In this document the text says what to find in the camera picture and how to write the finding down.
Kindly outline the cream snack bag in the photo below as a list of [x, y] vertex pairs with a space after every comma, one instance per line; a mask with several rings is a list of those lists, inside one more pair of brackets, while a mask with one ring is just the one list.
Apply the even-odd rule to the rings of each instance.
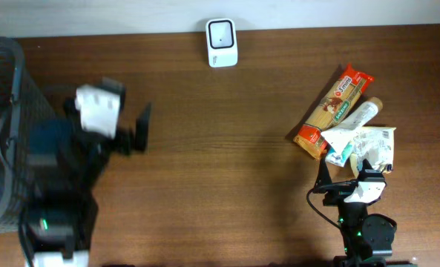
[[394, 131], [391, 127], [365, 126], [352, 139], [350, 166], [355, 177], [363, 168], [366, 159], [372, 168], [381, 173], [393, 171]]

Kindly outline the green tissue packet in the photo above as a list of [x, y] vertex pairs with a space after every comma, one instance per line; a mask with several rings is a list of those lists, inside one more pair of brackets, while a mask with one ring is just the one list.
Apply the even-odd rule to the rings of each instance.
[[334, 148], [330, 148], [325, 157], [325, 161], [339, 167], [344, 167], [347, 160], [354, 151], [354, 142], [349, 142], [341, 153], [338, 153]]

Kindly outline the white tube with gold cap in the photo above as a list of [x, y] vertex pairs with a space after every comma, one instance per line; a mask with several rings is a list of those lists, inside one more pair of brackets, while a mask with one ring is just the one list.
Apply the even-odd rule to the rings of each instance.
[[358, 130], [375, 117], [382, 108], [382, 101], [377, 97], [371, 97], [338, 125], [323, 131], [321, 136], [336, 153], [341, 154], [349, 141], [358, 134]]

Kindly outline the orange spaghetti packet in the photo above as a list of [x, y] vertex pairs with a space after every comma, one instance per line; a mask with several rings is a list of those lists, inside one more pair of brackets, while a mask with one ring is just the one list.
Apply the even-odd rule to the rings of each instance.
[[302, 124], [293, 142], [314, 159], [326, 153], [327, 141], [321, 133], [342, 122], [375, 77], [348, 64], [313, 112]]

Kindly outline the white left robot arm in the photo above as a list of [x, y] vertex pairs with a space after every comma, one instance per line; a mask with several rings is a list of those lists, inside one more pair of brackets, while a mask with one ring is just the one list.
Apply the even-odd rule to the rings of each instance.
[[74, 99], [66, 99], [63, 110], [63, 117], [40, 122], [30, 133], [33, 184], [18, 222], [26, 266], [88, 266], [99, 210], [96, 181], [111, 154], [130, 156], [148, 147], [151, 103], [135, 129], [117, 128], [113, 139], [82, 130]]

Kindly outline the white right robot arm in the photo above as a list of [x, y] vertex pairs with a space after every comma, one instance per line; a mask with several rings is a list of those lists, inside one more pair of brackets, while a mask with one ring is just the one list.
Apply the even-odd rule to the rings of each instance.
[[323, 205], [338, 209], [338, 220], [331, 221], [317, 208], [313, 210], [336, 227], [344, 243], [344, 256], [332, 260], [334, 266], [385, 266], [393, 253], [397, 222], [383, 214], [370, 214], [367, 208], [380, 200], [387, 183], [384, 175], [364, 160], [358, 177], [333, 182], [326, 160], [320, 161], [315, 185], [307, 192], [323, 194]]

